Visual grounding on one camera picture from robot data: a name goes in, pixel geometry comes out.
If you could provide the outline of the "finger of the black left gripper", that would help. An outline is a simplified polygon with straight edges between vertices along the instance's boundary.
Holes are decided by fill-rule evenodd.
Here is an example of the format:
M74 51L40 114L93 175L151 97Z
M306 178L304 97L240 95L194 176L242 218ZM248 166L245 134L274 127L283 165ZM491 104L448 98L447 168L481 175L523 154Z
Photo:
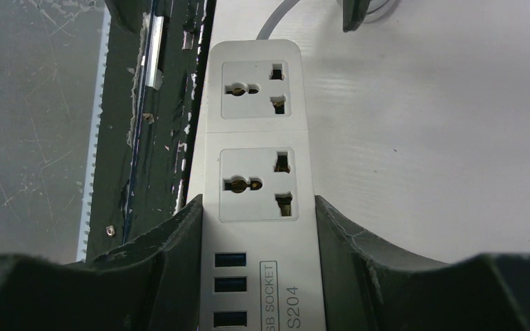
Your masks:
M371 0L343 0L342 1L342 30L356 31L363 23Z
M141 30L144 13L148 12L147 0L105 0L111 19L125 31Z

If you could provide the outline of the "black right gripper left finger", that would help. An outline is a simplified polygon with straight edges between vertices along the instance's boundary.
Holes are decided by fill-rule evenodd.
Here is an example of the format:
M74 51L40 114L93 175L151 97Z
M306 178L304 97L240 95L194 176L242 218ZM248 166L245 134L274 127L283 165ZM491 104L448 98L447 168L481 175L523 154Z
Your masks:
M0 254L0 330L196 330L202 197L89 262Z

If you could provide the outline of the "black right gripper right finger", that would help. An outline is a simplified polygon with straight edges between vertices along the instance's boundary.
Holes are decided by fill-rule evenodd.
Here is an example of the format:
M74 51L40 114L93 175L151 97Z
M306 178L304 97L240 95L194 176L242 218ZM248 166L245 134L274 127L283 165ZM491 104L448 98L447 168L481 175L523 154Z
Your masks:
M530 254L443 263L315 198L329 330L530 330Z

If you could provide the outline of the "white power strip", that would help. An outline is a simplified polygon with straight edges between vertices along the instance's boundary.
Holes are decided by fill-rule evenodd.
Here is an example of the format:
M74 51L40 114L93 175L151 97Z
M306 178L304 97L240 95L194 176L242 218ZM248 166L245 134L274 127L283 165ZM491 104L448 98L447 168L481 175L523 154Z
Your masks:
M225 41L208 60L200 330L325 330L302 57Z

